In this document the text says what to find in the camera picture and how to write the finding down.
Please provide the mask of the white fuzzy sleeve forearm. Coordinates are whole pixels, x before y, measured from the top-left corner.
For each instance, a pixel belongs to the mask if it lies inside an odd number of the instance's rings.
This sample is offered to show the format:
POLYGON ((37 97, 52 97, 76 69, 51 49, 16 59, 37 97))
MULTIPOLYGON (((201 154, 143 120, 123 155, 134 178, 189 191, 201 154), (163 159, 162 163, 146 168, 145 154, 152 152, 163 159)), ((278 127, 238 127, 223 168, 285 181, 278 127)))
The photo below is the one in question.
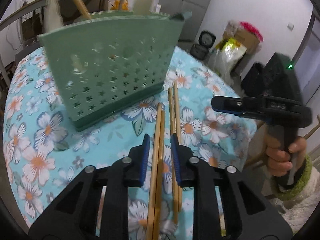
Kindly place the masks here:
POLYGON ((301 174, 291 189, 285 189, 271 179, 271 189, 277 200, 280 214, 296 234, 312 215, 319 202, 319 172, 307 155, 303 166, 296 174, 301 174))

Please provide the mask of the person right hand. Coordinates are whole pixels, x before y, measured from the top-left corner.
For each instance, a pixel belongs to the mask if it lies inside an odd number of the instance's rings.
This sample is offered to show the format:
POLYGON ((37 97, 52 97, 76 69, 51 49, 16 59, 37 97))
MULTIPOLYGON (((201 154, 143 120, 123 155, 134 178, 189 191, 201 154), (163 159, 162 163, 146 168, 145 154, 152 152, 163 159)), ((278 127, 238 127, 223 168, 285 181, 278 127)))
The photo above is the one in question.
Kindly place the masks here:
POLYGON ((289 146, 288 151, 280 150, 280 142, 271 135, 265 135, 266 155, 267 155, 267 169, 272 176, 282 177, 291 169, 296 171, 303 166, 307 143, 303 137, 297 137, 295 141, 289 146), (291 163, 291 156, 297 153, 297 162, 293 166, 291 163))

